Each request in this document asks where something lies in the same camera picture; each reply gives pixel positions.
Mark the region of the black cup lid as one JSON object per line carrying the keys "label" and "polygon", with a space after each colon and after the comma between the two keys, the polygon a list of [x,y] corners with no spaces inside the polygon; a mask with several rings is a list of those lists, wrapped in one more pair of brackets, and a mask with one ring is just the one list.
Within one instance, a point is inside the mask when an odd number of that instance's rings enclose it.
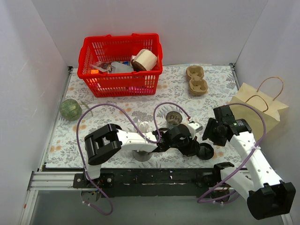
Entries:
{"label": "black cup lid", "polygon": [[209,160],[209,159],[213,158],[213,156],[214,156],[214,149],[208,143],[201,143],[201,144],[199,144],[199,148],[197,150],[196,155],[201,160]]}

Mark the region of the kraft paper bag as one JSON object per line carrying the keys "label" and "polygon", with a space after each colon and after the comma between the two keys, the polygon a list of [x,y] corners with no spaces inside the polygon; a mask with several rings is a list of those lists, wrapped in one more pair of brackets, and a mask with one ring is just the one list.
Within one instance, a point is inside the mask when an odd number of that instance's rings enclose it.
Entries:
{"label": "kraft paper bag", "polygon": [[283,80],[280,77],[277,79],[281,81],[282,86],[274,97],[263,93],[260,87],[254,88],[243,83],[229,102],[235,118],[246,120],[256,141],[263,136],[261,118],[264,119],[266,132],[269,132],[280,122],[280,115],[288,108],[287,105],[277,100],[284,89]]}

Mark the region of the red plastic shopping basket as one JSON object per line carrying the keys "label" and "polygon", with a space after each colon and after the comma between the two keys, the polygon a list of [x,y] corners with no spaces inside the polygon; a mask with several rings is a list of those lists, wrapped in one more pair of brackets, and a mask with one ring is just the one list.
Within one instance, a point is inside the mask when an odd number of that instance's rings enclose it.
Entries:
{"label": "red plastic shopping basket", "polygon": [[77,74],[98,98],[153,95],[162,74],[162,59],[156,33],[87,37]]}

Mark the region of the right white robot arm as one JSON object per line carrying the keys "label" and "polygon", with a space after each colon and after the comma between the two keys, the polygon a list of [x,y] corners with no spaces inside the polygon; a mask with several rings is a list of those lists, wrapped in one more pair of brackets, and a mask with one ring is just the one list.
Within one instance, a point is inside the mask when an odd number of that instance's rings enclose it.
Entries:
{"label": "right white robot arm", "polygon": [[212,180],[215,186],[199,197],[205,197],[214,189],[228,184],[246,202],[251,215],[265,219],[288,214],[291,210],[296,189],[291,182],[284,182],[273,170],[263,155],[251,127],[245,119],[235,119],[230,105],[213,109],[214,118],[209,118],[203,140],[209,139],[217,146],[230,143],[243,159],[239,167],[230,162],[215,164]]}

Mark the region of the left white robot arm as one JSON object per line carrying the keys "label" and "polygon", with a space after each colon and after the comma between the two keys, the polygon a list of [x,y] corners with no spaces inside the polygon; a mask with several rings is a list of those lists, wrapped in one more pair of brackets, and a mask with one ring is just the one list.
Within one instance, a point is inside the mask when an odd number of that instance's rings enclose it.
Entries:
{"label": "left white robot arm", "polygon": [[179,124],[172,129],[139,133],[123,131],[116,124],[108,124],[87,135],[84,139],[88,160],[83,181],[88,187],[96,187],[100,181],[101,165],[120,150],[132,151],[136,160],[147,161],[153,153],[178,149],[185,156],[193,156],[199,150],[196,134],[203,129],[197,122]]}

